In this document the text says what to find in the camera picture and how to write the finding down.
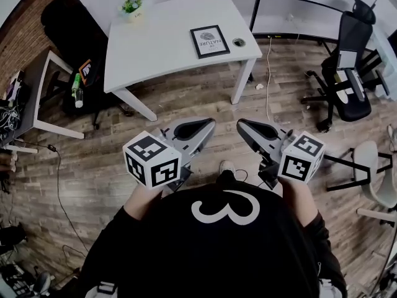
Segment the white number 3 print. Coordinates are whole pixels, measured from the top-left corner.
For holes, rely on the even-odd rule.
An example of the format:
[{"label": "white number 3 print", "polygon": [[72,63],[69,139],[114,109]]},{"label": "white number 3 print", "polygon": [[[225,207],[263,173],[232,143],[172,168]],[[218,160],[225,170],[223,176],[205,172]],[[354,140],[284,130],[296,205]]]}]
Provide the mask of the white number 3 print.
[{"label": "white number 3 print", "polygon": [[196,201],[192,204],[192,214],[193,216],[199,220],[201,223],[215,223],[220,219],[223,219],[225,216],[228,216],[234,223],[238,225],[247,225],[255,221],[257,216],[259,215],[260,206],[258,200],[252,195],[241,192],[241,191],[233,191],[233,190],[225,190],[224,192],[230,192],[234,194],[238,194],[239,196],[245,197],[252,204],[252,212],[248,216],[240,216],[236,214],[227,203],[227,205],[220,210],[216,214],[206,215],[200,212],[200,206],[203,204],[202,201]]}]

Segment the white chair seat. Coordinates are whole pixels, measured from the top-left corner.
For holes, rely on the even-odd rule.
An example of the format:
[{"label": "white chair seat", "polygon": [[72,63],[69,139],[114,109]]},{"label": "white chair seat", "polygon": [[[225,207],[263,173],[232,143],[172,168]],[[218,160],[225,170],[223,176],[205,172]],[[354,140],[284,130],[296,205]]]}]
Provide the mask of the white chair seat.
[{"label": "white chair seat", "polygon": [[[385,170],[385,177],[377,192],[372,187],[376,181],[378,170],[378,148],[377,144],[373,141],[361,143],[354,149],[353,161],[362,166],[370,168],[371,182],[361,186],[364,195],[388,208],[394,207],[397,204],[397,190],[394,185],[393,169]],[[354,169],[354,179],[356,181],[365,180],[367,173]]]}]

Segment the potted plant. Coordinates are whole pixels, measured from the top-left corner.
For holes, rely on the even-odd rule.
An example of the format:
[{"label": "potted plant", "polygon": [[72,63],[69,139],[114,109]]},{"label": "potted plant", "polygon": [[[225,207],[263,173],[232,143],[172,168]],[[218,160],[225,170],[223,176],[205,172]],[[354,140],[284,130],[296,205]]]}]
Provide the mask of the potted plant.
[{"label": "potted plant", "polygon": [[119,10],[126,15],[129,22],[136,22],[143,17],[142,3],[143,0],[125,0]]}]

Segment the black and white marker cube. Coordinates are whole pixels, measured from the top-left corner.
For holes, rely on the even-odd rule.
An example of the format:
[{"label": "black and white marker cube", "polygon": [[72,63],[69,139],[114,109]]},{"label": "black and white marker cube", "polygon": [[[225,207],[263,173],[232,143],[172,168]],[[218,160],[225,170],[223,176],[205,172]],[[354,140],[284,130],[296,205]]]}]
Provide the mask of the black and white marker cube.
[{"label": "black and white marker cube", "polygon": [[148,189],[181,176],[181,153],[148,132],[127,142],[123,152],[128,172]]},{"label": "black and white marker cube", "polygon": [[320,166],[325,144],[303,132],[282,153],[279,176],[307,183]]}]

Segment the black picture frame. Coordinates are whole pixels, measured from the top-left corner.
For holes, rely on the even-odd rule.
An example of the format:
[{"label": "black picture frame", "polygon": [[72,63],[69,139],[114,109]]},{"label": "black picture frame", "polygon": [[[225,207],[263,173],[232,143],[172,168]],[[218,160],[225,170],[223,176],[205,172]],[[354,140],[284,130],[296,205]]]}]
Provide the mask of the black picture frame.
[{"label": "black picture frame", "polygon": [[[207,29],[213,29],[213,28],[217,29],[217,31],[219,33],[219,36],[222,39],[222,43],[225,46],[226,50],[219,51],[219,52],[208,53],[208,54],[201,54],[200,49],[199,49],[199,45],[198,45],[196,37],[194,35],[194,32],[201,31],[201,30],[207,30]],[[196,52],[197,52],[198,58],[206,58],[206,57],[217,56],[217,55],[222,55],[222,54],[230,54],[229,46],[226,43],[226,40],[225,40],[225,38],[224,38],[224,36],[222,34],[221,29],[219,28],[219,25],[209,25],[208,27],[198,27],[196,29],[191,29],[190,30],[190,34],[192,35],[194,47],[196,48]]]}]

